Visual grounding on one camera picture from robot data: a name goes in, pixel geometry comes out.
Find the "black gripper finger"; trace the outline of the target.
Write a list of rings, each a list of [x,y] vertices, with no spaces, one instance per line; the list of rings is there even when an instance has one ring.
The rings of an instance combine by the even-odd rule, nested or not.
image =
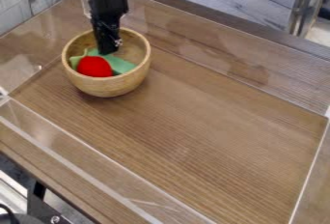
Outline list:
[[[119,21],[107,21],[107,49],[106,53],[114,53],[119,50],[119,47],[123,44],[120,37],[120,22]]]
[[[92,23],[92,30],[96,40],[98,51],[102,55],[106,55],[107,54],[106,36],[102,30],[102,26],[96,22]]]

